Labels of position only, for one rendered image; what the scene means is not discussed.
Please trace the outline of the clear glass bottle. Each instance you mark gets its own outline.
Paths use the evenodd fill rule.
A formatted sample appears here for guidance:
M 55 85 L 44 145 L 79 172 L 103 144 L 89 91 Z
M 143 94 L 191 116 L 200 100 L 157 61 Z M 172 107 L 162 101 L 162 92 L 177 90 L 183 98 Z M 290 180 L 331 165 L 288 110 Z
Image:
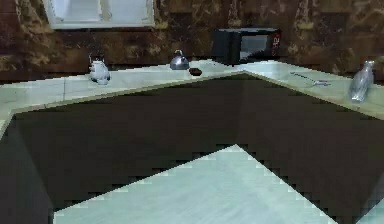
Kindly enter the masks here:
M 353 77 L 349 87 L 349 98 L 355 102 L 363 102 L 370 86 L 374 82 L 373 67 L 375 62 L 365 61 L 361 70 Z

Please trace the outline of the white framed window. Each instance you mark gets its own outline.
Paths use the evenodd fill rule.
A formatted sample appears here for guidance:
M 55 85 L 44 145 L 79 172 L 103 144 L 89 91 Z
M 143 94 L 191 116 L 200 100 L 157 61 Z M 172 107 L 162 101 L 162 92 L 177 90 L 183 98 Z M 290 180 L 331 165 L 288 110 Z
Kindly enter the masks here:
M 154 0 L 42 0 L 52 29 L 137 28 L 155 25 Z

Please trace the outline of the silver kitchen utensil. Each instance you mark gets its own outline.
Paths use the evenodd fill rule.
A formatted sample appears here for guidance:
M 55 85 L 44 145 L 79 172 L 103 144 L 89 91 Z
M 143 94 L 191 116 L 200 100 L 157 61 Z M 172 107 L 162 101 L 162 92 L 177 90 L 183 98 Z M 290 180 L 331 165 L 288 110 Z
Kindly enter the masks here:
M 315 80 L 315 79 L 312 79 L 310 77 L 307 77 L 305 75 L 302 75 L 302 74 L 299 74 L 299 73 L 296 73 L 296 72 L 290 72 L 290 74 L 293 75 L 293 76 L 298 76 L 298 77 L 301 77 L 301 78 L 309 80 L 311 82 L 311 86 L 329 86 L 329 85 L 331 85 L 326 80 Z

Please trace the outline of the dark brown kitchen counter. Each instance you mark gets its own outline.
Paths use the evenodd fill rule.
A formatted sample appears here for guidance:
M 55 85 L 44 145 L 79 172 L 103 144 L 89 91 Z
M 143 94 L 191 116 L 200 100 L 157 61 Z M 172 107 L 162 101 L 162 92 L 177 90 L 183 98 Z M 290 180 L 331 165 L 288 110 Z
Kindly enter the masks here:
M 197 67 L 0 85 L 0 224 L 53 224 L 59 209 L 233 144 L 338 224 L 384 201 L 384 86 L 355 104 L 349 79 L 330 73 Z

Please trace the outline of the white spray bottle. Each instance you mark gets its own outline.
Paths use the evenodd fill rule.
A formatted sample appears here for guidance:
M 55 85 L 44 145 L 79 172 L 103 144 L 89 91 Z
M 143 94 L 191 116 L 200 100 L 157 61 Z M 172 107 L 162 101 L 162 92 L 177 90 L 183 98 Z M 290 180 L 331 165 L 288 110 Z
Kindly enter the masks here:
M 99 85 L 107 85 L 111 79 L 111 74 L 101 56 L 89 56 L 89 78 Z

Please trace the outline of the grey metal kettle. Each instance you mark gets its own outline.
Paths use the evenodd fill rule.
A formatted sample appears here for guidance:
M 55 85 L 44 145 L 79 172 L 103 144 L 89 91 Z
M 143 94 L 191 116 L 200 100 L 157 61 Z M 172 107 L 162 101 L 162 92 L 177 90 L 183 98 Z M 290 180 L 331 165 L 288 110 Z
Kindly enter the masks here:
M 188 70 L 189 69 L 189 61 L 184 56 L 182 50 L 175 51 L 175 57 L 170 62 L 170 68 L 172 70 Z

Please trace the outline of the black microwave oven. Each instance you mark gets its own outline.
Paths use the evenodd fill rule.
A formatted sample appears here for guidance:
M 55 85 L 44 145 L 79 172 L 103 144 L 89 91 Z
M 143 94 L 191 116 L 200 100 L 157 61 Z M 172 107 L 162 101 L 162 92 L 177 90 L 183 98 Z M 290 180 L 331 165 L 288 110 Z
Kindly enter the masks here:
M 282 32 L 278 28 L 227 28 L 213 32 L 211 58 L 239 65 L 279 57 Z

